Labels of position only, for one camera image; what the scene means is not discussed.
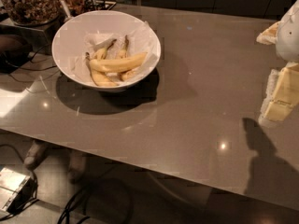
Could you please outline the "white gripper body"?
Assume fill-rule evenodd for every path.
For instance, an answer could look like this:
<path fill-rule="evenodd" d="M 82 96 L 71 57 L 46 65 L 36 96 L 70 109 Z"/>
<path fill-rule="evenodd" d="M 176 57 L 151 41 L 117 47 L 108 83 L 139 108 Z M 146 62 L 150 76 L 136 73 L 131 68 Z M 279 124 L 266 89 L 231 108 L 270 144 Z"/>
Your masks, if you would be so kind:
<path fill-rule="evenodd" d="M 285 61 L 299 61 L 299 0 L 296 0 L 279 22 L 276 52 Z"/>

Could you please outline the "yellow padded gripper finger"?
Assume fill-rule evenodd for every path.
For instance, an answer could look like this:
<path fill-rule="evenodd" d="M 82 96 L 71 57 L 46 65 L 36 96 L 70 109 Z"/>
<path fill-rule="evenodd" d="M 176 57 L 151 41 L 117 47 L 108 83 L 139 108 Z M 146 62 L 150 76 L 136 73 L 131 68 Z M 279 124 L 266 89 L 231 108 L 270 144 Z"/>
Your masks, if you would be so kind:
<path fill-rule="evenodd" d="M 265 94 L 258 122 L 264 127 L 275 127 L 299 104 L 299 63 L 287 63 L 280 71 L 273 69 Z"/>
<path fill-rule="evenodd" d="M 263 32 L 259 33 L 256 38 L 258 43 L 264 45 L 273 45 L 277 43 L 277 34 L 278 34 L 279 22 L 275 22 L 270 27 L 265 29 Z"/>

